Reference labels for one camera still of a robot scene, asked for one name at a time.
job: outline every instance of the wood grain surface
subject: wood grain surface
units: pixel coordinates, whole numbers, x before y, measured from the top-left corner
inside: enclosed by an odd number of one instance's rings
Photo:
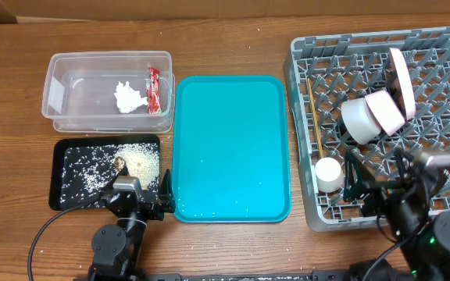
[[[53,147],[62,138],[84,136],[57,133],[41,115],[55,53],[166,50],[177,82],[222,74],[273,75],[284,82],[282,64],[296,37],[443,26],[450,26],[450,15],[0,25],[0,280],[27,279],[30,243],[55,214],[48,206]],[[345,269],[390,247],[375,229],[316,233],[306,225],[291,117],[288,125],[293,208],[287,219],[197,225],[168,215],[149,223],[139,265],[149,273],[183,275],[311,272]],[[162,169],[170,168],[173,135],[160,138]],[[90,210],[51,224],[34,254],[35,279],[85,277],[93,234],[115,221],[105,210]],[[400,251],[388,260],[407,269]]]

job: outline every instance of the container label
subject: container label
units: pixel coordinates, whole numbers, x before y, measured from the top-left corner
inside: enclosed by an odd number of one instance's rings
[[[50,95],[48,98],[48,105],[53,107],[58,113],[62,113],[63,103],[63,85],[54,77],[52,77],[52,84],[50,85]]]

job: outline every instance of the black tray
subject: black tray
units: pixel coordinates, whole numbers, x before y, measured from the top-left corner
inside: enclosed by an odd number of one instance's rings
[[[159,167],[160,167],[160,140],[155,134],[136,134],[126,136],[115,137],[88,137],[88,138],[75,138],[60,140],[56,143],[53,151],[53,166],[52,166],[52,181],[50,184],[49,206],[56,211],[62,211],[64,209],[72,208],[76,205],[82,204],[80,201],[67,200],[60,202],[61,195],[63,193],[63,167],[65,163],[66,151],[69,148],[81,148],[81,147],[96,147],[104,145],[117,145],[117,144],[155,144],[154,149],[159,152]],[[159,185],[160,175],[157,177],[157,183]],[[70,186],[67,189],[67,193],[81,192],[84,186]],[[90,205],[85,208],[102,208],[102,204]]]

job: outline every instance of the blue tray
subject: blue tray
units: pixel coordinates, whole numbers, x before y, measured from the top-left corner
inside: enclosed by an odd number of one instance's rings
[[[288,125],[272,76],[193,76],[177,88],[175,216],[280,222],[291,210]]]

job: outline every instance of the dish rack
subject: dish rack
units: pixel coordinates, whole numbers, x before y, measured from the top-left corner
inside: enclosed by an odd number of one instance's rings
[[[391,137],[382,131],[364,145],[340,141],[337,120],[341,103],[387,86],[387,78],[391,76],[389,48],[399,48],[405,57],[416,99],[416,115]],[[350,149],[379,180],[397,176],[391,160],[394,148],[450,152],[450,27],[299,37],[291,42],[291,52],[284,63],[284,79],[298,138],[305,217],[315,231],[376,226],[376,217],[362,217],[362,201],[344,202],[342,189],[332,194],[318,191],[314,171],[321,152],[316,141],[318,131],[324,157],[343,164],[345,151]],[[431,199],[430,215],[448,209],[450,177]]]

